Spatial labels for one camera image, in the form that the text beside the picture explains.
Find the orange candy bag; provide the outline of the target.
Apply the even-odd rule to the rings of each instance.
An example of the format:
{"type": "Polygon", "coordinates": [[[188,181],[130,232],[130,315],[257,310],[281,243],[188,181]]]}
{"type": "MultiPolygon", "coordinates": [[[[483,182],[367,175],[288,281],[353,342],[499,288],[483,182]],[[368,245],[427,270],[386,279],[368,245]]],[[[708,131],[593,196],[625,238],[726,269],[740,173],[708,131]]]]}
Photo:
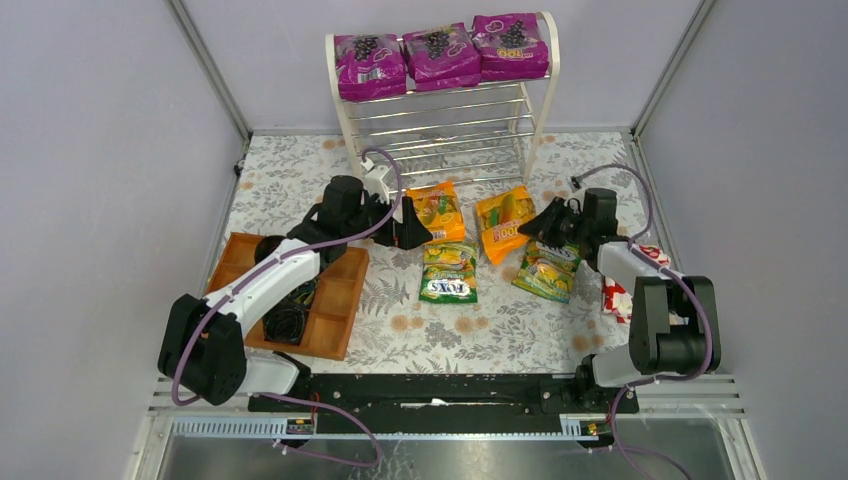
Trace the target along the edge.
{"type": "Polygon", "coordinates": [[[494,265],[524,246],[529,237],[519,228],[536,216],[535,203],[524,185],[480,200],[475,205],[483,250],[494,265]]]}
{"type": "Polygon", "coordinates": [[[465,222],[452,181],[411,189],[407,195],[413,201],[417,218],[432,235],[430,244],[461,242],[465,239],[465,222]]]}

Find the green candy bag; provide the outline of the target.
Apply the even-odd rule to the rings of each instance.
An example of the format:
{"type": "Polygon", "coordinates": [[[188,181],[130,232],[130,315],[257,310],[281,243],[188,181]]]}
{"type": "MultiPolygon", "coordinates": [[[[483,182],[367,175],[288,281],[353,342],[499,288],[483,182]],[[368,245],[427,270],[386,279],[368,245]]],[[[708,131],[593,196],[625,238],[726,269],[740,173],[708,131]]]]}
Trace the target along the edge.
{"type": "Polygon", "coordinates": [[[539,297],[567,304],[580,262],[574,245],[554,248],[531,240],[512,285],[539,297]]]}
{"type": "Polygon", "coordinates": [[[426,246],[419,299],[436,304],[477,303],[477,257],[477,247],[467,242],[426,246]]]}

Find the purple candy bag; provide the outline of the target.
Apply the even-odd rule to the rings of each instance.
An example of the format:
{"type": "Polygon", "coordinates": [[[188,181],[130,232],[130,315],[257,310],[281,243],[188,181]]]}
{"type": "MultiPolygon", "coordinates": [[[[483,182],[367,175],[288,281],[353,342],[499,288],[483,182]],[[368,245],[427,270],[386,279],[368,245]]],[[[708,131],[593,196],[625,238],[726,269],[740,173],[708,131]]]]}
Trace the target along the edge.
{"type": "Polygon", "coordinates": [[[405,33],[402,46],[418,92],[473,87],[481,81],[481,55],[462,22],[405,33]]]}
{"type": "Polygon", "coordinates": [[[395,34],[335,35],[334,52],[342,100],[363,102],[407,91],[406,63],[395,34]]]}
{"type": "Polygon", "coordinates": [[[483,82],[536,79],[547,74],[549,48],[535,13],[477,15],[471,39],[481,56],[483,82]]]}

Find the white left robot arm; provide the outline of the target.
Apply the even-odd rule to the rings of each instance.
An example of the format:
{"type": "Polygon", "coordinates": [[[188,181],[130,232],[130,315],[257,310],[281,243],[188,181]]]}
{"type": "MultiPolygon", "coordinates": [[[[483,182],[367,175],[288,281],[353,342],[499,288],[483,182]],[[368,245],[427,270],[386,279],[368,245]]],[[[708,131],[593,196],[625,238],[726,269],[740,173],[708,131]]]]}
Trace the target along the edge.
{"type": "Polygon", "coordinates": [[[247,334],[296,288],[340,258],[350,242],[386,227],[402,198],[397,192],[383,199],[352,176],[335,176],[321,202],[247,273],[202,298],[178,298],[158,359],[160,372],[172,381],[173,403],[221,405],[238,393],[287,394],[298,368],[275,354],[248,353],[247,334]]]}

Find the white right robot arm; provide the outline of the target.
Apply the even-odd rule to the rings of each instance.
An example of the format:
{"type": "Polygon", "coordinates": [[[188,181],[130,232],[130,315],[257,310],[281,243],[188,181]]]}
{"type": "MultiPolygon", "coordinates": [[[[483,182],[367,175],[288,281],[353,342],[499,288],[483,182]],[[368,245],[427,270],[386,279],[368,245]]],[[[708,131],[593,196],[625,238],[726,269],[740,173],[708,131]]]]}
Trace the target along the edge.
{"type": "Polygon", "coordinates": [[[617,195],[589,188],[581,200],[554,198],[517,233],[548,247],[574,246],[585,264],[624,288],[633,301],[625,345],[588,357],[579,373],[592,387],[685,381],[721,361],[715,291],[704,276],[687,276],[651,258],[618,233],[617,195]]]}

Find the cream metal shelf rack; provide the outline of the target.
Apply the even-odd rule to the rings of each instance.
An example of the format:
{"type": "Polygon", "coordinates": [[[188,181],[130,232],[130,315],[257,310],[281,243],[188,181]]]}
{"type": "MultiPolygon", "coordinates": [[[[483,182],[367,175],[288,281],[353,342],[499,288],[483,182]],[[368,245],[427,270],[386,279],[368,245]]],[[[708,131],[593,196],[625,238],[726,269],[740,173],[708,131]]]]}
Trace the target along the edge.
{"type": "Polygon", "coordinates": [[[481,82],[361,102],[342,98],[335,39],[325,38],[330,91],[352,172],[364,178],[362,152],[382,148],[400,164],[410,187],[451,177],[456,185],[529,180],[561,76],[559,29],[548,11],[534,14],[549,65],[536,79],[481,82]]]}

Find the red floral fabric pouch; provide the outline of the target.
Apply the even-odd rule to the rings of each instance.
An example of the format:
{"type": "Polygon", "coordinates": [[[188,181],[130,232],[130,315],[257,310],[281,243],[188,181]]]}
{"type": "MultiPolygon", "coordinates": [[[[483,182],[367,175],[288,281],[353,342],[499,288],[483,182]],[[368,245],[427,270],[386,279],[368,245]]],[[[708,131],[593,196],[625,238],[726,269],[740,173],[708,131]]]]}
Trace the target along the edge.
{"type": "MultiPolygon", "coordinates": [[[[638,248],[662,266],[671,266],[671,258],[658,246],[639,245],[638,248]]],[[[632,318],[632,296],[617,282],[602,278],[601,313],[612,316],[620,324],[629,324],[632,318]]]]}

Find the wooden compartment tray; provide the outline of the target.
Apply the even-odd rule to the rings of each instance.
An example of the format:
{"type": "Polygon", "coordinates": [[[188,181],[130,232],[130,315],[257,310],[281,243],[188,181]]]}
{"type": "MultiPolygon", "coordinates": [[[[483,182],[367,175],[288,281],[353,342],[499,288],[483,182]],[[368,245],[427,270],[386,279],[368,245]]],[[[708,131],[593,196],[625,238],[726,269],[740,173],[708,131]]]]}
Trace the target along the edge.
{"type": "MultiPolygon", "coordinates": [[[[263,237],[234,232],[223,249],[206,291],[218,290],[254,266],[254,253],[263,237]]],[[[369,253],[350,247],[320,276],[306,316],[301,340],[294,344],[273,341],[262,324],[249,331],[245,345],[257,349],[341,361],[345,358],[356,311],[368,269],[369,253]]]]}

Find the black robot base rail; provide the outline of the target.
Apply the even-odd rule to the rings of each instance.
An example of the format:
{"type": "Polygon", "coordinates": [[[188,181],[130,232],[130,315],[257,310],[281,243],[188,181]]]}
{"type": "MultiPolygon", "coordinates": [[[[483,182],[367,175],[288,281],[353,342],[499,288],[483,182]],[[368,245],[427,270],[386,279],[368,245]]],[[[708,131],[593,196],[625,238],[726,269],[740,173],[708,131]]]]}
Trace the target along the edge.
{"type": "Polygon", "coordinates": [[[256,396],[252,413],[303,413],[320,434],[354,434],[341,414],[310,411],[308,401],[338,407],[375,434],[547,434],[563,416],[603,421],[615,407],[636,414],[635,394],[555,374],[310,374],[296,381],[294,403],[256,396]]]}

